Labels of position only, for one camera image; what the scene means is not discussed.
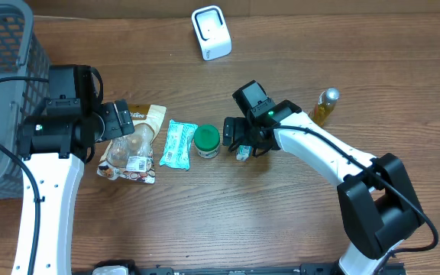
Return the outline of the small teal white packet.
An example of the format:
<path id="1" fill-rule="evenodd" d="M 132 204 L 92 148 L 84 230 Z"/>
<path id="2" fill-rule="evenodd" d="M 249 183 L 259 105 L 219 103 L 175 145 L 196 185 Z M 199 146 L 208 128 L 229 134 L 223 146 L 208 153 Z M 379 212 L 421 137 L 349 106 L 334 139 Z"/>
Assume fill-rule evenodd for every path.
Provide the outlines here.
<path id="1" fill-rule="evenodd" d="M 236 160 L 246 161 L 251 155 L 252 147 L 240 145 L 236 150 Z"/>

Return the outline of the green lidded jar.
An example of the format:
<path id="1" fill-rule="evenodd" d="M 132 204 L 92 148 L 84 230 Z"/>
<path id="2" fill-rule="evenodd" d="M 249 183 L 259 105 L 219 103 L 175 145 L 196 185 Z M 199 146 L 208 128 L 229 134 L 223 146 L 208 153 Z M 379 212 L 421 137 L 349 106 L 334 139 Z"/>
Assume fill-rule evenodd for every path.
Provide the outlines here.
<path id="1" fill-rule="evenodd" d="M 199 126 L 194 133 L 193 140 L 200 157 L 211 159 L 219 153 L 220 135 L 215 126 Z"/>

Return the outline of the brown Pantree snack pouch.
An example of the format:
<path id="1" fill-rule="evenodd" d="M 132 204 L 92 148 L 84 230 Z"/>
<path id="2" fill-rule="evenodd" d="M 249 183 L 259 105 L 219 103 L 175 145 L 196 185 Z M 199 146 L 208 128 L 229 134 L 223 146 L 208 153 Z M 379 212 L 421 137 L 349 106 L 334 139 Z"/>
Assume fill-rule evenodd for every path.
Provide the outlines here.
<path id="1" fill-rule="evenodd" d="M 167 108 L 162 105 L 129 105 L 134 133 L 113 139 L 100 158 L 96 173 L 108 180 L 154 184 L 153 142 L 160 132 Z"/>

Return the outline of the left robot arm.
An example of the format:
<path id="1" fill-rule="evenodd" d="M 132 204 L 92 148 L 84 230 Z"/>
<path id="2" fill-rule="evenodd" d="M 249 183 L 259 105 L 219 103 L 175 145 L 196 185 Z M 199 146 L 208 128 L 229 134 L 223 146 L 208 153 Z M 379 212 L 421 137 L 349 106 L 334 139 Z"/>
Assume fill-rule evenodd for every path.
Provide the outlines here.
<path id="1" fill-rule="evenodd" d="M 13 274 L 69 274 L 76 195 L 94 146 L 132 133 L 124 99 L 43 99 L 18 130 L 24 195 Z"/>

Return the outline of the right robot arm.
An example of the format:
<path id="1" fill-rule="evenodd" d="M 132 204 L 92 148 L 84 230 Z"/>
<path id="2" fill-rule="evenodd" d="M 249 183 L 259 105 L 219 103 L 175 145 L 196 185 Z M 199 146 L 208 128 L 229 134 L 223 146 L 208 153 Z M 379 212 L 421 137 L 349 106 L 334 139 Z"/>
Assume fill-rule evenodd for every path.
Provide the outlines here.
<path id="1" fill-rule="evenodd" d="M 375 157 L 320 128 L 292 102 L 261 104 L 224 120 L 223 144 L 282 150 L 306 162 L 337 190 L 350 245 L 337 264 L 343 274 L 377 274 L 425 216 L 401 160 Z"/>

